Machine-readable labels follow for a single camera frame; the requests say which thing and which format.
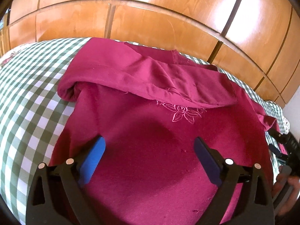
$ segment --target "mattress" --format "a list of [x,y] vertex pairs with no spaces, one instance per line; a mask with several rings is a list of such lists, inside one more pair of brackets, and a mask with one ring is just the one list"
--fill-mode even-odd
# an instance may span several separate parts
[[[55,143],[74,110],[75,103],[63,101],[57,95],[59,79],[89,39],[26,44],[0,59],[0,194],[21,224],[25,224],[27,195],[35,170],[39,163],[49,163]],[[182,55],[197,64],[208,64]],[[244,82],[221,68],[218,70],[244,88],[267,115],[276,118],[282,133],[288,131],[280,106],[263,101]],[[268,133],[266,140],[278,147]],[[270,159],[276,177],[278,162],[272,153]]]

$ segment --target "embroidered flower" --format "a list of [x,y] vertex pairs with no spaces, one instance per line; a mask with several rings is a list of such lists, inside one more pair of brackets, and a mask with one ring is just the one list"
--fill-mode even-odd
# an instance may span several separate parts
[[164,106],[165,108],[169,109],[170,111],[174,112],[172,122],[178,122],[183,117],[190,122],[191,124],[194,124],[195,120],[194,117],[201,117],[201,113],[203,112],[203,109],[198,108],[188,108],[180,105],[173,105],[165,102],[157,101],[157,105]]

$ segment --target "maroon shirt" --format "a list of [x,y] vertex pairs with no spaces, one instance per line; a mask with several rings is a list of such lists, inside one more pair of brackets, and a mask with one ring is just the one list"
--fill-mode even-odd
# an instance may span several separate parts
[[92,38],[58,94],[76,106],[50,164],[105,138],[105,153],[84,187],[105,224],[194,225],[217,189],[193,151],[197,136],[239,165],[259,163],[272,186],[265,131],[278,129],[277,122],[212,65],[177,51]]

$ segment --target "bed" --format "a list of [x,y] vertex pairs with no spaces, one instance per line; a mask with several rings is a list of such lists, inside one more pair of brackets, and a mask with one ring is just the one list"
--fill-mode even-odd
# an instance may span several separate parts
[[[21,224],[25,224],[27,195],[35,170],[39,163],[49,163],[58,136],[75,106],[57,95],[59,79],[89,39],[25,44],[0,59],[0,194]],[[182,55],[197,64],[208,64]],[[221,68],[218,70],[244,88],[267,115],[275,117],[282,133],[288,132],[288,121],[279,105],[263,101],[247,84]],[[268,133],[266,140],[278,147]],[[278,162],[273,154],[270,158],[276,177]]]

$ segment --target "metal pin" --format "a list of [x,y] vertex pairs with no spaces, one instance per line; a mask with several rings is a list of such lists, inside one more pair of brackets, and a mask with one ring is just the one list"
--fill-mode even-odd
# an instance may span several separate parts
[[257,169],[261,169],[261,168],[262,168],[262,166],[259,165],[258,163],[255,163],[254,166],[255,166]]
[[43,163],[43,162],[40,163],[40,164],[38,165],[38,168],[39,168],[39,169],[42,169],[42,168],[44,168],[44,167],[45,167],[45,163]]
[[228,165],[232,165],[233,164],[233,160],[231,159],[226,159],[225,162],[228,164]]
[[68,165],[72,164],[74,162],[74,159],[73,158],[69,158],[68,160],[66,160],[66,163]]

